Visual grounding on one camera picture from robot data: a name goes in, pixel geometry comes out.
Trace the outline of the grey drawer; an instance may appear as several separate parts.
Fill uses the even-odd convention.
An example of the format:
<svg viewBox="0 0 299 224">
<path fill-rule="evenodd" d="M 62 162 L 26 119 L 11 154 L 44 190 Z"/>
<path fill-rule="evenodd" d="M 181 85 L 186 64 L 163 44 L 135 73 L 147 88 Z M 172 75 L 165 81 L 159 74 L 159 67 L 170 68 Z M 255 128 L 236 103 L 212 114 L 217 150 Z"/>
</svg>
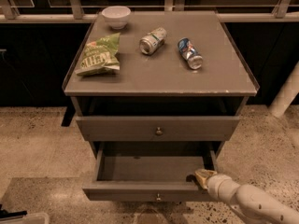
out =
<svg viewBox="0 0 299 224">
<path fill-rule="evenodd" d="M 98 142 L 92 180 L 82 189 L 92 201 L 209 202 L 198 169 L 217 168 L 210 142 Z"/>
<path fill-rule="evenodd" d="M 227 141 L 237 116 L 87 116 L 77 125 L 86 141 Z"/>
</svg>

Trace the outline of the grey three-drawer cabinet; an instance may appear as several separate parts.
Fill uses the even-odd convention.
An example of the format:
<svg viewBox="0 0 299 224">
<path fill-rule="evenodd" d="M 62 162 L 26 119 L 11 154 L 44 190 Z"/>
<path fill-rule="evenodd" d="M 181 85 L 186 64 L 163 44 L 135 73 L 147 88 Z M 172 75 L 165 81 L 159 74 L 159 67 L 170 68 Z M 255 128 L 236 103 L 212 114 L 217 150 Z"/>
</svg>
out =
<svg viewBox="0 0 299 224">
<path fill-rule="evenodd" d="M 140 39 L 163 27 L 167 37 L 153 54 L 145 55 Z M 187 37 L 203 57 L 192 70 L 178 51 Z M 131 16 L 121 32 L 117 55 L 120 70 L 110 75 L 80 77 L 70 71 L 64 82 L 78 117 L 87 116 L 237 116 L 259 89 L 224 24 L 213 11 Z M 87 141 L 94 154 L 98 142 Z M 226 141 L 210 142 L 219 154 Z"/>
</svg>

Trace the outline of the grey top drawer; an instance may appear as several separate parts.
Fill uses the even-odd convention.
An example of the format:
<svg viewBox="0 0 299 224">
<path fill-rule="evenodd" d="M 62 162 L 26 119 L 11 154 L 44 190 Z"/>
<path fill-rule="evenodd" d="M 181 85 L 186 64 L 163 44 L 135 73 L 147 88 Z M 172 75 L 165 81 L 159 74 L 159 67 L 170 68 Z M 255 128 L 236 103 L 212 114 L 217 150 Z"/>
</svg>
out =
<svg viewBox="0 0 299 224">
<path fill-rule="evenodd" d="M 77 125 L 86 141 L 227 141 L 237 116 L 87 116 Z"/>
</svg>

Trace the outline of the blue pepsi can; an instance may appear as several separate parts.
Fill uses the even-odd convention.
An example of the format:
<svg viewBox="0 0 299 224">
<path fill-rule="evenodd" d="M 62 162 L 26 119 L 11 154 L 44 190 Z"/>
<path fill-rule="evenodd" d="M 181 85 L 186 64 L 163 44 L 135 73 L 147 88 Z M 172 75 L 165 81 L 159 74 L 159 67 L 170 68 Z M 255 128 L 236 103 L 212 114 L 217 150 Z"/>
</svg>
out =
<svg viewBox="0 0 299 224">
<path fill-rule="evenodd" d="M 196 50 L 189 38 L 184 37 L 179 40 L 178 51 L 192 70 L 197 70 L 202 66 L 203 57 Z"/>
</svg>

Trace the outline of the white pole at right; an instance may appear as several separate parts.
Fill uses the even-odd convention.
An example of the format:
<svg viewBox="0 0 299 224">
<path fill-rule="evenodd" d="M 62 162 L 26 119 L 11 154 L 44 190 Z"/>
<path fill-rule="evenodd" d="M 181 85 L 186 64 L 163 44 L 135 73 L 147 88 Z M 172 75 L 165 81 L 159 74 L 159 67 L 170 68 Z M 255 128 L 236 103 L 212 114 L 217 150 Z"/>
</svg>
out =
<svg viewBox="0 0 299 224">
<path fill-rule="evenodd" d="M 272 104 L 269 106 L 270 113 L 280 118 L 291 105 L 296 95 L 299 93 L 299 62 L 291 71 L 287 80 L 281 87 Z"/>
</svg>

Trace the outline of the silver green soda can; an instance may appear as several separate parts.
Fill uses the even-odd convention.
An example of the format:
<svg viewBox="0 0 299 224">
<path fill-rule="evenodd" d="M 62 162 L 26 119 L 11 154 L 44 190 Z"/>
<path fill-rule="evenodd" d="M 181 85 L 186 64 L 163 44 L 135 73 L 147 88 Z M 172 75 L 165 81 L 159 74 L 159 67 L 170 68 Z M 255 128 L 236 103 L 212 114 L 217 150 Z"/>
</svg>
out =
<svg viewBox="0 0 299 224">
<path fill-rule="evenodd" d="M 140 39 L 139 48 L 143 54 L 151 55 L 164 44 L 166 37 L 167 31 L 163 27 L 154 29 Z"/>
</svg>

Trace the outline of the green chip bag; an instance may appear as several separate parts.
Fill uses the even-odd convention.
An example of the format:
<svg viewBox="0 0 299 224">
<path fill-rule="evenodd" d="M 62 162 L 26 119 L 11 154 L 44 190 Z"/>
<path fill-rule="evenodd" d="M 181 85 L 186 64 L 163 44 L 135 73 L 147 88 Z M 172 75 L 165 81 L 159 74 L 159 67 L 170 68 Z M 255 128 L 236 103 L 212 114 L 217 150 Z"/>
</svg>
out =
<svg viewBox="0 0 299 224">
<path fill-rule="evenodd" d="M 78 76 L 92 76 L 120 70 L 116 58 L 119 50 L 120 33 L 106 35 L 88 43 L 83 50 L 80 68 L 75 71 Z"/>
</svg>

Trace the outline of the white plastic bin corner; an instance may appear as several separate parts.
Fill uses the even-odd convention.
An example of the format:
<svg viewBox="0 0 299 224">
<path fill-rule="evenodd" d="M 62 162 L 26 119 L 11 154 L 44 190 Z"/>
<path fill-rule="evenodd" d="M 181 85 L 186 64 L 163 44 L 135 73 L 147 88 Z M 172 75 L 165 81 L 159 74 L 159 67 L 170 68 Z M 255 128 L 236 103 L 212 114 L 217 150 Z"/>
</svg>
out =
<svg viewBox="0 0 299 224">
<path fill-rule="evenodd" d="M 0 224 L 50 224 L 50 217 L 46 213 L 33 213 L 1 218 Z"/>
</svg>

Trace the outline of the white ceramic bowl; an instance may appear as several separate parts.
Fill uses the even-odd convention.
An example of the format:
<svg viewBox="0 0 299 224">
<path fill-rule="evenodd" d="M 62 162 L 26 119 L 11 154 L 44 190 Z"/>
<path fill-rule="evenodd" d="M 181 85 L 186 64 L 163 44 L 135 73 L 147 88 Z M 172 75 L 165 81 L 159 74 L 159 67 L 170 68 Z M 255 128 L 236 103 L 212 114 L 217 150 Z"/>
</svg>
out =
<svg viewBox="0 0 299 224">
<path fill-rule="evenodd" d="M 120 30 L 126 26 L 129 21 L 131 9 L 124 6 L 106 7 L 102 11 L 104 21 L 111 28 Z"/>
</svg>

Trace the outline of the black object at bottom left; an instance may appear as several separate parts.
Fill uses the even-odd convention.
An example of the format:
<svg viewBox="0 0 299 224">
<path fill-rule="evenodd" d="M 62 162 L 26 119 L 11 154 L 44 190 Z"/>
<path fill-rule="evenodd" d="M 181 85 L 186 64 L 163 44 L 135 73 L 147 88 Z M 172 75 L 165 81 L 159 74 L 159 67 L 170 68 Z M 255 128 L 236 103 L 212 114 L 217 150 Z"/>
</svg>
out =
<svg viewBox="0 0 299 224">
<path fill-rule="evenodd" d="M 0 204 L 0 219 L 12 218 L 12 217 L 23 217 L 26 215 L 27 215 L 26 211 L 8 212 L 7 210 L 3 209 L 2 205 Z"/>
</svg>

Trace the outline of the metal window railing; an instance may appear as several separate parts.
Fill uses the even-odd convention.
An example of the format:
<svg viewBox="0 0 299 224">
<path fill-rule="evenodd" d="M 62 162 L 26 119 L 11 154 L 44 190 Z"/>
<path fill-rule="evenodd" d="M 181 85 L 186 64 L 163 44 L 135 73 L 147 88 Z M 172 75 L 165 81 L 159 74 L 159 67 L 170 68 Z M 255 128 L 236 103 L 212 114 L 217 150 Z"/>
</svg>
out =
<svg viewBox="0 0 299 224">
<path fill-rule="evenodd" d="M 220 13 L 215 7 L 211 10 L 221 23 L 226 22 L 299 22 L 299 11 L 289 12 L 292 0 L 279 0 L 270 13 Z M 14 7 L 14 0 L 0 0 L 1 23 L 91 23 L 99 16 L 85 14 L 79 0 L 70 0 L 71 12 L 65 14 L 20 14 Z M 133 7 L 133 15 L 164 15 L 186 13 L 186 6 L 179 5 L 176 0 L 166 0 L 162 10 L 152 10 L 150 7 Z"/>
</svg>

